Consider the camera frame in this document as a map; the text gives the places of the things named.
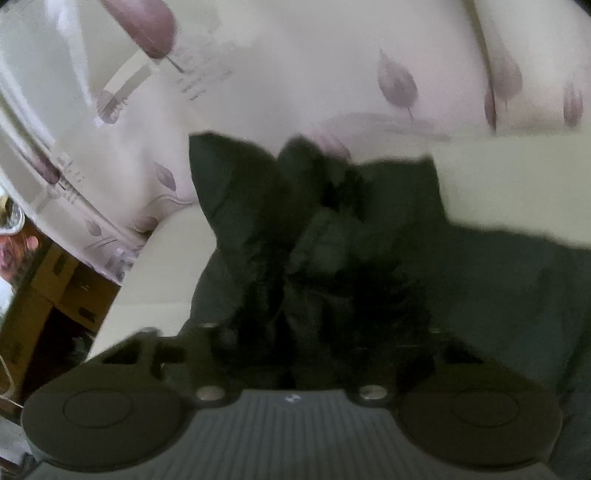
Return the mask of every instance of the dark green fabric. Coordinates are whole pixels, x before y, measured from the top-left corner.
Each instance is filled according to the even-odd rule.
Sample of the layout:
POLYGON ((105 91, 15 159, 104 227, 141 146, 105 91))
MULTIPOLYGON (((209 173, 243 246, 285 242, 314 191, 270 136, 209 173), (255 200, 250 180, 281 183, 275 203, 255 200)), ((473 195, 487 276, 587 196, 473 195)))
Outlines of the dark green fabric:
POLYGON ((275 160, 205 134, 190 138, 190 163, 217 250, 182 335, 215 322, 228 368, 288 365, 313 388, 368 368, 356 352, 382 338, 447 326, 565 395, 575 420, 553 462, 591 476, 565 467, 565 452, 591 450, 588 250, 449 225, 429 159, 353 166, 297 138, 275 160))

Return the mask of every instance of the metal screw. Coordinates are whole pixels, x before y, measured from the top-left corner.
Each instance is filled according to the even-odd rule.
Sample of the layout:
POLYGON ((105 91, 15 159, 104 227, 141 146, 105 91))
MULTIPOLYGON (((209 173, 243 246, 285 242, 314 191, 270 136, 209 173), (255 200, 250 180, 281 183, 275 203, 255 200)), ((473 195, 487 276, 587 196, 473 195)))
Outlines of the metal screw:
POLYGON ((388 395, 388 390, 380 385, 364 385, 359 389, 359 396, 364 400, 383 400, 388 395))
POLYGON ((220 401, 226 396, 226 391, 217 385, 207 385, 197 390, 197 398, 201 401, 220 401))

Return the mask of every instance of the grey ribbed surface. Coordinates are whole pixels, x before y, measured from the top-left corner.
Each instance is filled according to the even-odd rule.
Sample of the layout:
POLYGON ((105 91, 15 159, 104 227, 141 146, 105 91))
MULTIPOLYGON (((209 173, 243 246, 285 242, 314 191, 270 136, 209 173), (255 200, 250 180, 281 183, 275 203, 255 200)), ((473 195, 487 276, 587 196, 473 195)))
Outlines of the grey ribbed surface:
POLYGON ((74 473, 42 464, 30 480, 556 480, 544 465, 476 473, 424 454, 385 410, 344 393, 244 392, 229 407, 203 410, 168 451, 133 468, 74 473))

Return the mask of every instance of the round pad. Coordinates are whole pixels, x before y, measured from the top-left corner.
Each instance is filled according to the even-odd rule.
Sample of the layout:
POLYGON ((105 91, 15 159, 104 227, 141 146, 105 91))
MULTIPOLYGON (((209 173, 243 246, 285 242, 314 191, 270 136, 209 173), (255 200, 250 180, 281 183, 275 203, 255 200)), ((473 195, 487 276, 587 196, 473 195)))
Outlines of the round pad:
POLYGON ((405 395, 398 415, 428 453, 479 469, 547 459, 562 422, 552 394, 491 364, 445 367, 405 395))
POLYGON ((27 401, 22 426, 35 456, 69 470, 140 463, 178 435, 181 398, 135 365, 82 365, 27 401))

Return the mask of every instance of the leaf pattern curtain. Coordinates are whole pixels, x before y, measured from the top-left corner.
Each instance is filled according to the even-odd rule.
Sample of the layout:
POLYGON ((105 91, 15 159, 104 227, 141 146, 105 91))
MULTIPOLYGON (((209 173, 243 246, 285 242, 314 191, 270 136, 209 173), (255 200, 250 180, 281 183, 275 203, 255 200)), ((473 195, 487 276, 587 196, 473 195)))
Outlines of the leaf pattern curtain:
MULTIPOLYGON (((135 162, 129 165, 128 159, 126 168, 127 152, 117 148, 125 129, 95 135, 95 97, 109 78, 91 75, 103 71, 89 66, 92 41, 82 38, 84 20, 86 26, 90 20, 102 22, 101 33, 110 28, 110 41, 126 51, 111 65, 103 64, 113 75, 137 46, 100 4, 89 2, 81 9, 70 0, 25 0, 9 2, 0 11, 0 183, 45 234, 120 283, 147 232, 194 203, 196 194, 188 165, 169 164, 184 166, 183 152, 132 153, 135 162), (103 167, 100 173, 97 165, 103 167), (126 183, 140 195, 131 197, 126 183)), ((99 43, 101 49, 109 48, 108 42, 99 43)), ((154 90, 158 87, 151 89, 151 99, 161 98, 154 90)), ((161 111, 149 103, 152 111, 161 111)), ((144 113, 132 119, 123 115, 120 124, 136 124, 144 113)), ((162 123, 176 127, 178 147, 188 130, 174 119, 165 117, 162 123)))
POLYGON ((10 0, 0 183, 121 281, 149 232, 197 201, 191 132, 272 153, 305 134, 360 162, 582 128, 591 19, 572 0, 475 0, 477 17, 469 3, 10 0))
POLYGON ((475 6, 491 65, 497 133, 588 129, 586 11, 573 0, 475 0, 475 6))

